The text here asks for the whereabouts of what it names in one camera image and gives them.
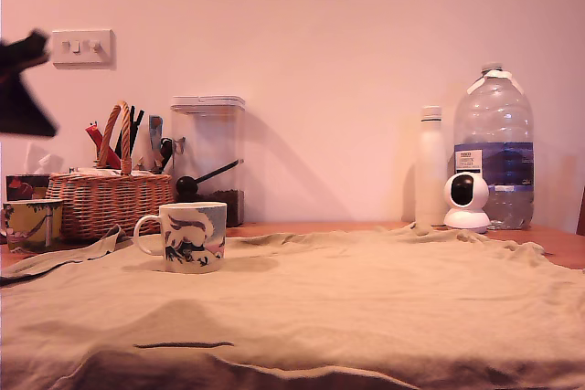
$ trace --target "camera lens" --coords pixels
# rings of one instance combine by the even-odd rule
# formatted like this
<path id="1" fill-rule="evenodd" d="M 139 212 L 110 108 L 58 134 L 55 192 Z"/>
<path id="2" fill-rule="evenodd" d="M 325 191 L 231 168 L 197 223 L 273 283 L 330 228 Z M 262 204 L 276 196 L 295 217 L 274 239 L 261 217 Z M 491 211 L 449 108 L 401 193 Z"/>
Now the camera lens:
<path id="1" fill-rule="evenodd" d="M 458 175 L 451 184 L 451 200 L 456 205 L 467 206 L 473 200 L 473 177 Z"/>

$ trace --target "basket handle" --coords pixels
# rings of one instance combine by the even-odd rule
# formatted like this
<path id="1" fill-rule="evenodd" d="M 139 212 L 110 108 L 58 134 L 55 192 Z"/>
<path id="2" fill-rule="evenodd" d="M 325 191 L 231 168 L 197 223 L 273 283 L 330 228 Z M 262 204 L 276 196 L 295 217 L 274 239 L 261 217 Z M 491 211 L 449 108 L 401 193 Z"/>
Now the basket handle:
<path id="1" fill-rule="evenodd" d="M 132 172 L 132 159 L 130 157 L 130 110 L 128 109 L 128 104 L 123 100 L 118 101 L 114 106 L 112 113 L 110 113 L 110 119 L 108 119 L 108 123 L 106 124 L 106 130 L 103 132 L 98 168 L 106 167 L 113 126 L 118 119 L 120 111 L 122 112 L 122 175 L 130 175 Z"/>

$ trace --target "water bottle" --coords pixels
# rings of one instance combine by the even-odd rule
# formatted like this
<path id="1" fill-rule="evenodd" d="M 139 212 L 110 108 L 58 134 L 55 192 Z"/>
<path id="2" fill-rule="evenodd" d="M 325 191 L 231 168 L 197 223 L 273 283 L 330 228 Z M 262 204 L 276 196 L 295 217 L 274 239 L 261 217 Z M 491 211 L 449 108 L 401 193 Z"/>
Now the water bottle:
<path id="1" fill-rule="evenodd" d="M 415 221 L 442 226 L 447 204 L 443 189 L 447 182 L 447 150 L 441 126 L 441 107 L 422 108 L 419 147 L 415 166 Z"/>
<path id="2" fill-rule="evenodd" d="M 454 122 L 455 172 L 480 173 L 490 195 L 490 228 L 519 229 L 534 211 L 532 110 L 524 91 L 501 65 L 482 69 Z"/>

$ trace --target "wooden table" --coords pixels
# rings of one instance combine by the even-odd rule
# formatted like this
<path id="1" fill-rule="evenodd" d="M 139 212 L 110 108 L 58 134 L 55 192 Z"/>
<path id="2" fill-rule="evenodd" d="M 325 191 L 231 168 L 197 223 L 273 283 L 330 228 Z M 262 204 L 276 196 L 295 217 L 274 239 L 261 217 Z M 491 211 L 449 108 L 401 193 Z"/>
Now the wooden table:
<path id="1" fill-rule="evenodd" d="M 278 232 L 303 234 L 332 230 L 368 230 L 374 227 L 398 228 L 406 224 L 400 222 L 247 223 L 240 227 L 229 228 L 228 236 L 254 237 Z M 528 230 L 489 231 L 487 236 L 492 239 L 511 239 L 518 243 L 536 242 L 545 248 L 547 258 L 551 262 L 570 269 L 585 269 L 585 237 L 538 225 L 533 225 Z M 2 267 L 8 267 L 24 258 L 23 255 L 10 253 L 6 245 L 1 246 L 1 249 Z"/>

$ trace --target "switch plate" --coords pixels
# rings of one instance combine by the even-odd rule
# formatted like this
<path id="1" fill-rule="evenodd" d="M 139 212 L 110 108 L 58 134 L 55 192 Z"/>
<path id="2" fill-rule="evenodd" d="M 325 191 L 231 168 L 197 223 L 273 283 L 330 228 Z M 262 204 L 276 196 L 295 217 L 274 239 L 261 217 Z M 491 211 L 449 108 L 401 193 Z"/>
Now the switch plate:
<path id="1" fill-rule="evenodd" d="M 53 31 L 51 59 L 55 66 L 108 66 L 113 62 L 112 50 L 111 29 Z"/>

